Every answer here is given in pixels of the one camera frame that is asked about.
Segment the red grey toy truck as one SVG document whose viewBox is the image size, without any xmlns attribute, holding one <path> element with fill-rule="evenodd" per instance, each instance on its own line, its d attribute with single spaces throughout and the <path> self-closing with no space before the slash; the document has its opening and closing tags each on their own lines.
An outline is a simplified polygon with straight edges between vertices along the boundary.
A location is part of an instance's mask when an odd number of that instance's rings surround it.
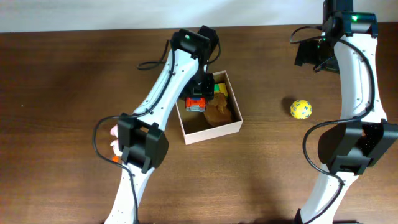
<svg viewBox="0 0 398 224">
<path fill-rule="evenodd" d="M 204 97 L 187 97 L 185 109 L 190 112 L 204 112 L 206 110 L 206 99 Z"/>
</svg>

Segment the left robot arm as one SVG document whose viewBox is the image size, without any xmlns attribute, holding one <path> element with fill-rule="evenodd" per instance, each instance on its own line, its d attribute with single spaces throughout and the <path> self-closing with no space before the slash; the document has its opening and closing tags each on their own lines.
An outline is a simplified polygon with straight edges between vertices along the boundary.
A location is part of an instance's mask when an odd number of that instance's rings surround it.
<svg viewBox="0 0 398 224">
<path fill-rule="evenodd" d="M 215 49 L 220 49 L 216 31 L 201 26 L 198 32 L 180 29 L 166 41 L 158 61 L 140 63 L 139 70 L 163 66 L 155 85 L 132 114 L 114 117 L 111 143 L 122 169 L 113 207 L 106 223 L 139 223 L 138 208 L 150 175 L 165 158 L 169 142 L 165 128 L 174 104 L 182 99 L 187 111 L 203 112 L 214 97 L 213 74 L 207 72 Z"/>
</svg>

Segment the pink white duck toy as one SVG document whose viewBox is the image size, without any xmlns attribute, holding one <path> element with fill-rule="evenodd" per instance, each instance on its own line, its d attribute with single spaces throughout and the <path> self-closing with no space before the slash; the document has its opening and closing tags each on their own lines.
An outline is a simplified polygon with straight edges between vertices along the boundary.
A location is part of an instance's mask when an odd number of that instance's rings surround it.
<svg viewBox="0 0 398 224">
<path fill-rule="evenodd" d="M 111 128 L 110 134 L 114 136 L 116 139 L 113 140 L 110 144 L 110 146 L 113 149 L 114 156 L 112 158 L 113 162 L 119 162 L 120 157 L 122 156 L 122 152 L 119 149 L 119 137 L 118 137 L 118 126 L 115 125 L 114 127 Z"/>
</svg>

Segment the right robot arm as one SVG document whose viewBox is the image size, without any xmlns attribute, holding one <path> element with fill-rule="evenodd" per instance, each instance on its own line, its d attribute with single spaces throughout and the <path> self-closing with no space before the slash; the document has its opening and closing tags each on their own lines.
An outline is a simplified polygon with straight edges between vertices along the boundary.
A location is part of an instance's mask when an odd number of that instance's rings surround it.
<svg viewBox="0 0 398 224">
<path fill-rule="evenodd" d="M 295 223 L 332 223 L 350 185 L 397 140 L 397 126 L 387 121 L 377 85 L 375 14 L 356 12 L 352 1 L 325 0 L 318 30 L 321 35 L 297 42 L 295 64 L 340 76 L 341 116 L 323 123 L 319 176 Z"/>
</svg>

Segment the brown plush toy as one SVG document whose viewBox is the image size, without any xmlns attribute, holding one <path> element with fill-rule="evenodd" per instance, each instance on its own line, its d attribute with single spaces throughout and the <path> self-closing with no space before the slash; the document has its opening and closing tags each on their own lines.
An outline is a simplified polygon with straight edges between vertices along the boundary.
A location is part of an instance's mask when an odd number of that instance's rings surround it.
<svg viewBox="0 0 398 224">
<path fill-rule="evenodd" d="M 233 122 L 233 115 L 228 109 L 228 102 L 224 93 L 215 93 L 214 98 L 206 105 L 204 116 L 213 127 Z"/>
</svg>

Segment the yellow ball blue letters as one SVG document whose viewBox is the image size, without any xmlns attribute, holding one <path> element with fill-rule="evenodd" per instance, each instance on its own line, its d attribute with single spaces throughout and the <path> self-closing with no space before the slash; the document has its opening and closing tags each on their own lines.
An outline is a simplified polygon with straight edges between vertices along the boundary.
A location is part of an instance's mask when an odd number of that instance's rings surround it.
<svg viewBox="0 0 398 224">
<path fill-rule="evenodd" d="M 290 114 L 295 119 L 307 119 L 312 114 L 312 105 L 307 100 L 296 100 L 290 106 Z"/>
</svg>

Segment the multicolour puzzle cube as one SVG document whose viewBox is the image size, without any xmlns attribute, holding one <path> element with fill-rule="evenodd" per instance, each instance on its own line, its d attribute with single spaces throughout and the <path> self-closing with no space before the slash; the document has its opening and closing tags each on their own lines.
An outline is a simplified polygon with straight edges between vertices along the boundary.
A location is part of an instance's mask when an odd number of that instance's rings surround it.
<svg viewBox="0 0 398 224">
<path fill-rule="evenodd" d="M 228 90 L 226 87 L 226 83 L 216 83 L 214 85 L 214 94 L 222 93 L 225 97 L 228 97 Z"/>
</svg>

